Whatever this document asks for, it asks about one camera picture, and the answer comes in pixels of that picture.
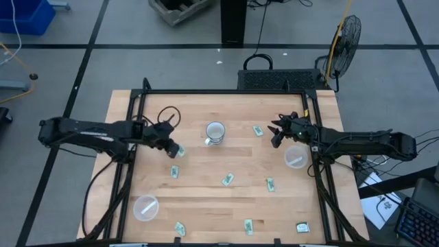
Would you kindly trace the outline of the black tall tower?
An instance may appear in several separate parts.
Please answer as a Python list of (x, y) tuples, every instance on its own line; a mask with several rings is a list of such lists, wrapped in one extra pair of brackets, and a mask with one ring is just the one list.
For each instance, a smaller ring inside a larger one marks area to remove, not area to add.
[(247, 0), (220, 0), (223, 44), (244, 43)]

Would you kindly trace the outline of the black aluminium table frame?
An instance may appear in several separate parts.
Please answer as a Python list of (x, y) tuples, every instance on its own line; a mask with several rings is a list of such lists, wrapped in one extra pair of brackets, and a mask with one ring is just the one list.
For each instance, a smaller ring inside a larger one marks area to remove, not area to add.
[[(151, 90), (114, 91), (106, 121), (112, 123), (131, 116), (162, 119), (174, 109), (181, 114), (172, 139), (185, 148), (185, 156), (169, 158), (164, 152), (140, 147), (132, 165), (113, 165), (100, 154), (96, 176), (85, 213), (85, 227), (79, 236), (90, 233), (115, 197), (125, 177), (131, 185), (128, 196), (115, 211), (103, 237), (121, 242), (167, 244), (323, 244), (346, 239), (341, 224), (324, 203), (309, 165), (302, 169), (286, 166), (284, 153), (292, 141), (279, 148), (270, 142), (268, 126), (279, 114), (297, 112), (314, 123), (341, 130), (339, 108), (332, 91), (250, 92), (238, 90)], [(206, 145), (206, 127), (214, 121), (226, 129), (218, 145)], [(260, 126), (258, 137), (253, 126)], [(180, 167), (177, 179), (171, 167)], [(235, 175), (229, 186), (222, 180)], [(267, 178), (274, 179), (269, 192)], [(158, 215), (149, 222), (133, 214), (136, 199), (153, 195), (158, 199)], [(244, 220), (251, 219), (254, 235), (246, 235)], [(179, 236), (176, 222), (187, 234)], [(309, 233), (297, 233), (296, 224), (307, 222)]]

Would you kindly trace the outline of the white paper sheet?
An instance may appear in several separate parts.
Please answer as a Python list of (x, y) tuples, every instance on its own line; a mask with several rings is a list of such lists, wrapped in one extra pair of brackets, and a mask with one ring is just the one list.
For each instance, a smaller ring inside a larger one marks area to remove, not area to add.
[(361, 199), (364, 216), (379, 230), (385, 225), (396, 225), (389, 220), (401, 203), (402, 199), (394, 192)]

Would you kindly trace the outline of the blue plastic bin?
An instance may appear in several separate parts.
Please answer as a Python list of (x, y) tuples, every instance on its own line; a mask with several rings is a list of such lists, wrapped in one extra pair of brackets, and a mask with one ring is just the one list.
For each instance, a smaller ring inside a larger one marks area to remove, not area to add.
[(0, 0), (0, 32), (42, 36), (56, 15), (47, 0)]

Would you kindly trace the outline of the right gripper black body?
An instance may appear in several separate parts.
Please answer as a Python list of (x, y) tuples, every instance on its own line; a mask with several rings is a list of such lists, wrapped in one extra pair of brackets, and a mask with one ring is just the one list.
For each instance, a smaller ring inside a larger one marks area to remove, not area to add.
[(297, 112), (280, 115), (284, 137), (295, 141), (316, 141), (318, 130), (306, 117), (299, 117)]

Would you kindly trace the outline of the black floor fan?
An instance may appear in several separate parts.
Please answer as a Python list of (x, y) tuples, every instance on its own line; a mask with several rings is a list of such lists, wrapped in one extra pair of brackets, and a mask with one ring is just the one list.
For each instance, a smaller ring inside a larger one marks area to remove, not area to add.
[(359, 39), (361, 36), (361, 21), (355, 15), (347, 16), (342, 23), (340, 31), (334, 35), (331, 46), (334, 45), (332, 51), (329, 50), (325, 56), (316, 58), (314, 68), (318, 68), (318, 63), (323, 60), (320, 80), (328, 86), (328, 80), (335, 80), (334, 92), (339, 91), (339, 79), (346, 73), (351, 65), (355, 52), (357, 51)]

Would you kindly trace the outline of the blue and white mug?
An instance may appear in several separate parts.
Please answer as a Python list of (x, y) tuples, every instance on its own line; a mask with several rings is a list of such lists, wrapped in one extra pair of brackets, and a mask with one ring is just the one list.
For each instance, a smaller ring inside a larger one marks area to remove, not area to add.
[(222, 123), (218, 121), (211, 122), (206, 127), (205, 144), (208, 146), (220, 144), (224, 140), (225, 131), (226, 129)]

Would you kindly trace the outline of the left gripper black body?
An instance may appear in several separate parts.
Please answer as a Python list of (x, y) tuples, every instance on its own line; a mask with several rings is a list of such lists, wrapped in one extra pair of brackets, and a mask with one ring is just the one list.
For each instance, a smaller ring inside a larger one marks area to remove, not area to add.
[(174, 150), (176, 143), (169, 136), (174, 128), (168, 122), (145, 127), (145, 144), (158, 150)]

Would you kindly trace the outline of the grey wooden crate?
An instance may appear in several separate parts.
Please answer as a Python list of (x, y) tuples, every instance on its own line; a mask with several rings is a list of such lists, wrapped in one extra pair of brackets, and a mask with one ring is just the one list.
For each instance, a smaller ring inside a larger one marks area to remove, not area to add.
[(147, 0), (167, 24), (175, 26), (211, 7), (217, 0)]

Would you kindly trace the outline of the black perforated case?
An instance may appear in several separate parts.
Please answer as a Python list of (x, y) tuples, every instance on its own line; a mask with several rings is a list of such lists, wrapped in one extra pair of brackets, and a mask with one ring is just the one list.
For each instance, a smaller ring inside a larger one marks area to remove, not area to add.
[(240, 70), (239, 90), (328, 90), (319, 69)]

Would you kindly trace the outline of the clear plastic bowl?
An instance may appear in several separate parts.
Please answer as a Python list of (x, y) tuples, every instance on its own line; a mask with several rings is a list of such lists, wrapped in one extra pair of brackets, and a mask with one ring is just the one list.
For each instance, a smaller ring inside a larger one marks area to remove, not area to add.
[[(302, 157), (302, 165), (301, 166), (291, 167), (291, 166), (287, 165), (288, 161), (292, 161), (295, 158), (298, 158), (300, 156)], [(304, 168), (308, 164), (308, 157), (309, 157), (309, 155), (308, 155), (307, 150), (301, 146), (296, 146), (296, 145), (287, 148), (285, 153), (284, 153), (284, 160), (285, 160), (286, 166), (288, 166), (290, 168), (294, 168), (294, 169)]]
[(153, 220), (159, 212), (158, 199), (153, 195), (144, 195), (136, 199), (133, 206), (134, 217), (142, 222)]

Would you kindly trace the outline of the backlit keyboard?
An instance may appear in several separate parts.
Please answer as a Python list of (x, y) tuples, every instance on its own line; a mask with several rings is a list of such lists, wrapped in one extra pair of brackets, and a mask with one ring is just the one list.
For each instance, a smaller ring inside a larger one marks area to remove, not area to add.
[(394, 231), (415, 247), (439, 247), (439, 213), (406, 198)]

